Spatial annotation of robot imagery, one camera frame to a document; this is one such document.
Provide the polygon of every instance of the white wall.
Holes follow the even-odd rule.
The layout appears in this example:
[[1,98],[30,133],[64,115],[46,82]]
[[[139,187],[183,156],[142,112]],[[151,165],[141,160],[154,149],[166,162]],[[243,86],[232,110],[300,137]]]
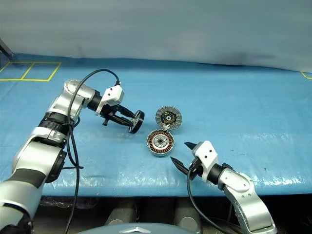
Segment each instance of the white wall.
[[0,0],[16,53],[312,72],[310,0]]

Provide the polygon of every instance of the copper winding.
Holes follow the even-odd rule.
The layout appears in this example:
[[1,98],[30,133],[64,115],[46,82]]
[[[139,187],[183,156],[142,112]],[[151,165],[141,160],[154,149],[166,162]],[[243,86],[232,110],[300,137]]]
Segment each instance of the copper winding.
[[[164,148],[164,149],[161,149],[161,150],[156,149],[156,148],[153,146],[153,143],[152,143],[153,140],[154,140],[154,138],[155,138],[156,136],[158,136],[158,135],[165,135],[165,136],[168,138],[168,145],[167,145],[167,147]],[[149,138],[148,144],[149,144],[150,149],[151,149],[153,152],[159,153],[159,154],[163,154],[163,153],[165,153],[165,152],[168,152],[168,151],[172,148],[172,146],[173,146],[173,139],[172,139],[172,137],[170,136],[170,134],[168,134],[167,132],[165,132],[165,131],[157,131],[157,132],[154,132],[154,133],[151,135],[151,137]]]

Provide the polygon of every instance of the robotic arm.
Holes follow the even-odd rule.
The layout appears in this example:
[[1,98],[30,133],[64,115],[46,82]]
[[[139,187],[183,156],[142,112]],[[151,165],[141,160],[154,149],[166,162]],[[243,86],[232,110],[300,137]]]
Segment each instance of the robotic arm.
[[[68,139],[69,124],[67,111],[79,81],[65,82],[60,96],[49,107],[38,127],[17,152],[12,163],[12,175],[0,183],[0,234],[31,233],[32,222],[40,202],[45,183],[56,180],[63,168],[67,153],[63,151]],[[129,133],[140,128],[144,113],[135,114],[120,105],[124,92],[119,82],[106,89],[103,96],[99,91],[82,85],[75,96],[70,119],[75,123],[82,108],[95,111],[96,115],[128,127]],[[120,112],[129,117],[116,115]]]
[[196,175],[204,182],[210,181],[224,192],[234,206],[236,217],[245,234],[276,234],[277,228],[263,201],[254,190],[254,183],[244,173],[236,172],[231,166],[218,164],[218,154],[209,141],[198,144],[185,142],[195,159],[189,169],[175,158],[174,165],[184,174],[191,170],[190,179]]

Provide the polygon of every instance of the black cable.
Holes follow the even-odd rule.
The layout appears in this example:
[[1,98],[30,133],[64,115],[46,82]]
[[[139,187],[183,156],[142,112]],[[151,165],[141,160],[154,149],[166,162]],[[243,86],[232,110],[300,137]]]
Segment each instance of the black cable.
[[[67,134],[68,138],[67,138],[66,146],[67,146],[67,151],[68,151],[67,154],[69,156],[69,159],[70,159],[71,163],[76,167],[76,186],[75,186],[75,194],[74,194],[73,206],[72,206],[72,209],[71,209],[71,212],[70,212],[70,216],[69,216],[68,221],[67,221],[67,225],[66,225],[64,234],[67,234],[67,232],[69,230],[70,223],[72,222],[72,219],[73,219],[73,216],[74,216],[74,211],[75,211],[75,207],[76,207],[76,203],[77,203],[77,197],[78,197],[78,191],[79,191],[79,179],[80,179],[79,158],[78,158],[78,152],[77,152],[76,142],[75,142],[74,133],[73,133],[73,129],[74,129],[73,126],[74,125],[72,125],[72,123],[71,123],[70,112],[72,110],[72,106],[73,106],[75,97],[76,97],[79,89],[81,88],[81,86],[84,84],[84,82],[88,78],[90,78],[91,76],[93,76],[95,73],[98,73],[98,72],[108,72],[108,73],[112,74],[116,78],[115,85],[119,85],[120,84],[118,76],[114,72],[112,72],[111,70],[108,70],[108,69],[98,69],[98,70],[95,70],[95,71],[91,72],[89,75],[87,75],[82,81],[80,81],[80,83],[78,84],[78,86],[77,86],[76,90],[74,91],[74,93],[72,95],[72,98],[71,98],[71,100],[69,102],[68,109],[67,109],[67,122],[68,122],[67,124],[68,124],[69,128],[68,128],[68,134]],[[69,137],[72,140],[75,161],[73,160],[73,158],[71,156],[71,153],[70,153]]]
[[225,219],[222,219],[222,218],[216,218],[216,217],[208,217],[208,218],[209,218],[209,219],[215,219],[215,220],[218,220],[218,221],[222,221],[222,222],[224,222],[224,223],[227,223],[227,224],[229,225],[229,228],[232,229],[232,227],[235,227],[237,231],[236,231],[236,230],[234,230],[234,231],[236,231],[236,232],[239,233],[239,234],[242,234],[242,232],[240,231],[241,228],[240,228],[237,224],[228,222],[228,221],[226,221]]
[[215,224],[211,219],[209,219],[196,205],[193,195],[191,193],[191,186],[190,186],[190,176],[191,176],[191,172],[192,170],[189,170],[189,172],[187,173],[187,177],[186,177],[186,187],[187,187],[187,192],[189,194],[189,198],[194,206],[194,208],[197,210],[197,212],[200,214],[200,216],[202,216],[208,223],[210,223],[214,228],[216,228],[217,230],[219,230],[220,232],[224,233],[224,234],[232,234],[231,232],[224,230],[223,228],[221,228],[220,226],[218,226],[217,224]]
[[232,216],[232,203],[230,203],[230,208],[229,208],[229,213],[228,213],[228,217],[226,219],[226,221],[230,221],[231,220],[231,216]]
[[80,117],[78,117],[76,123],[73,125],[73,128],[76,128],[79,123],[80,123]]
[[72,163],[72,165],[76,168],[77,165],[76,165],[75,161],[73,160],[72,153],[70,151],[69,140],[70,140],[70,135],[69,135],[69,131],[68,131],[68,134],[67,134],[67,144],[66,144],[67,155],[68,155],[68,158],[69,158],[70,162]]
[[76,169],[76,167],[63,167],[62,170],[67,170],[67,169]]

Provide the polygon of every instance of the motor part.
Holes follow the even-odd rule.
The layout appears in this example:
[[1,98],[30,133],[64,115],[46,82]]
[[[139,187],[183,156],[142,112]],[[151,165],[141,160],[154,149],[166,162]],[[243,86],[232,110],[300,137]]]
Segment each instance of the motor part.
[[147,137],[147,146],[157,157],[166,156],[174,146],[174,138],[162,129],[152,131]]
[[137,111],[135,113],[135,117],[133,117],[130,121],[132,122],[132,126],[129,126],[128,128],[128,132],[129,133],[136,133],[139,128],[141,127],[142,123],[143,123],[143,120],[144,120],[144,112],[143,111]]
[[156,122],[165,131],[177,129],[182,123],[182,115],[174,106],[164,106],[158,109]]

